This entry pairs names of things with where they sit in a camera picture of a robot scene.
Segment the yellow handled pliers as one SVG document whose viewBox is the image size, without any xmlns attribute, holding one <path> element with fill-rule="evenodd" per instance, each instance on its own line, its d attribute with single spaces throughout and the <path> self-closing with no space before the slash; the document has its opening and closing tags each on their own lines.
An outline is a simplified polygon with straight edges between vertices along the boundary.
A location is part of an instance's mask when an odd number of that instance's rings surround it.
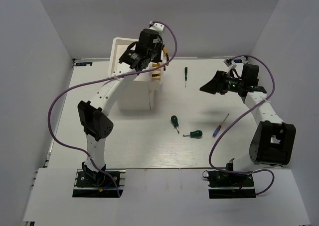
<svg viewBox="0 0 319 226">
<path fill-rule="evenodd" d="M 159 63 L 152 63 L 152 69 L 155 69 L 159 66 Z M 152 71 L 152 81 L 159 82 L 161 79 L 161 69 Z"/>
<path fill-rule="evenodd" d="M 168 62 L 169 61 L 169 54 L 168 54 L 168 51 L 167 51 L 164 44 L 162 45 L 162 52 L 163 52 L 163 55 L 165 57 L 165 62 Z"/>
</svg>

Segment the thin green precision screwdriver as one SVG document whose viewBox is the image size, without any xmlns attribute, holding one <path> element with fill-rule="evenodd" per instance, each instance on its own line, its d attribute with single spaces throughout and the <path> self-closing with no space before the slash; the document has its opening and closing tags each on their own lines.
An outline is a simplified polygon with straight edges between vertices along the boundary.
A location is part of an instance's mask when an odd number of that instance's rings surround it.
<svg viewBox="0 0 319 226">
<path fill-rule="evenodd" d="M 184 68 L 184 81 L 185 81 L 185 88 L 187 86 L 187 78 L 188 78 L 188 67 Z"/>
</svg>

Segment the white drawer cabinet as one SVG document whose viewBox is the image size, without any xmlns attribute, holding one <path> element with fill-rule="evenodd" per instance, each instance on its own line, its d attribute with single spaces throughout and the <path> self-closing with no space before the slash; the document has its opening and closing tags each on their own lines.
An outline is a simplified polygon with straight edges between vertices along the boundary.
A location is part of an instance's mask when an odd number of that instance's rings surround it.
<svg viewBox="0 0 319 226">
<path fill-rule="evenodd" d="M 119 58 L 126 48 L 135 39 L 116 37 L 113 39 L 109 61 L 108 77 L 118 70 Z M 164 70 L 161 68 L 159 82 L 152 81 L 152 72 L 138 75 L 124 90 L 117 100 L 118 108 L 122 111 L 150 111 L 155 105 L 155 92 L 159 91 L 164 79 Z"/>
</svg>

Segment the blue red screwdriver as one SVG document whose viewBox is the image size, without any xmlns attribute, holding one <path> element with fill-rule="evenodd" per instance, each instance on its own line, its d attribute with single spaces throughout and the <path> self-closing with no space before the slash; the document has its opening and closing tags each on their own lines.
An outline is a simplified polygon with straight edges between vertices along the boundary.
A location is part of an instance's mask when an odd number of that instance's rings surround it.
<svg viewBox="0 0 319 226">
<path fill-rule="evenodd" d="M 224 124 L 224 122 L 227 120 L 227 118 L 229 117 L 229 113 L 226 115 L 226 117 L 224 118 L 224 120 L 218 125 L 218 127 L 215 129 L 215 131 L 213 132 L 213 134 L 212 134 L 212 137 L 213 138 L 215 138 L 217 135 L 218 135 L 218 133 L 219 133 L 219 131 L 221 130 L 221 128 L 222 128 L 222 125 Z"/>
</svg>

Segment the green stubby screwdriver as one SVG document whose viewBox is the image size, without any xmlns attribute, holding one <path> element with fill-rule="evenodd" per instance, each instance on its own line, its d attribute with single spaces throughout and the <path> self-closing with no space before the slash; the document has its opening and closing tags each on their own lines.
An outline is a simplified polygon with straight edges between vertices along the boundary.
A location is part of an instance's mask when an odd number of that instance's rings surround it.
<svg viewBox="0 0 319 226">
<path fill-rule="evenodd" d="M 183 137 L 201 138 L 203 135 L 201 130 L 191 131 L 189 134 L 183 134 Z"/>
<path fill-rule="evenodd" d="M 172 125 L 174 126 L 174 128 L 177 130 L 177 133 L 180 134 L 180 132 L 179 132 L 179 123 L 178 123 L 178 118 L 177 118 L 177 116 L 172 115 L 171 118 L 170 118 L 170 120 L 171 120 L 171 123 L 172 123 Z"/>
</svg>

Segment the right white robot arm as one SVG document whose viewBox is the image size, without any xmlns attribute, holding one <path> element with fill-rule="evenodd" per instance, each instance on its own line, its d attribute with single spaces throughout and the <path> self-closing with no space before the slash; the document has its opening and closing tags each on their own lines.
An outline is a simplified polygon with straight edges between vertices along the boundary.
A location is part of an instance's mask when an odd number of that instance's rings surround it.
<svg viewBox="0 0 319 226">
<path fill-rule="evenodd" d="M 226 182 L 232 186 L 243 180 L 243 174 L 270 166 L 288 165 L 293 151 L 296 128 L 285 123 L 274 111 L 269 95 L 259 86 L 259 66 L 244 64 L 240 77 L 234 77 L 234 67 L 227 72 L 217 71 L 200 91 L 224 95 L 237 93 L 248 107 L 257 125 L 249 151 L 230 160 L 232 168 L 225 173 Z"/>
</svg>

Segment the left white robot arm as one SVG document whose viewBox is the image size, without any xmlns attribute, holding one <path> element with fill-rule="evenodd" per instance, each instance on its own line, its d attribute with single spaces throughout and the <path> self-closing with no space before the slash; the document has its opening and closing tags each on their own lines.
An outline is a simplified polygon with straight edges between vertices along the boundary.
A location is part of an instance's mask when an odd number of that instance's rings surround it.
<svg viewBox="0 0 319 226">
<path fill-rule="evenodd" d="M 105 181 L 105 140 L 114 127 L 108 118 L 111 108 L 125 88 L 138 76 L 137 72 L 146 69 L 150 62 L 160 59 L 162 32 L 154 27 L 143 29 L 138 41 L 131 43 L 119 57 L 119 64 L 113 72 L 114 77 L 125 73 L 132 75 L 105 83 L 91 100 L 78 104 L 80 123 L 84 127 L 89 153 L 82 163 L 82 169 L 95 186 Z"/>
</svg>

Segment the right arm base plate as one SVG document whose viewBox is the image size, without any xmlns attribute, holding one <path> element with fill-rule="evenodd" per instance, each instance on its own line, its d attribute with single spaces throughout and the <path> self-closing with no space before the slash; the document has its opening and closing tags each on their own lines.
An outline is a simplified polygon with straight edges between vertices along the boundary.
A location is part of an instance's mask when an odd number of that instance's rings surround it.
<svg viewBox="0 0 319 226">
<path fill-rule="evenodd" d="M 252 175 L 229 174 L 207 170 L 202 174 L 208 181 L 210 199 L 251 199 L 256 198 Z"/>
</svg>

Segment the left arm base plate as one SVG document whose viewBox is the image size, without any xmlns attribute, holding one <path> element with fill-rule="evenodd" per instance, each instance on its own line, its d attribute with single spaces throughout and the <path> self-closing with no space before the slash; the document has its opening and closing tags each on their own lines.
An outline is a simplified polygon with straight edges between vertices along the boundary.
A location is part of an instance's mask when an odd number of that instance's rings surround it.
<svg viewBox="0 0 319 226">
<path fill-rule="evenodd" d="M 126 170 L 112 169 L 108 173 L 113 177 L 115 184 L 110 179 L 110 177 L 103 175 L 101 180 L 94 182 L 91 177 L 89 177 L 83 170 L 78 169 L 76 173 L 76 178 L 73 187 L 73 198 L 118 198 L 122 195 Z"/>
</svg>

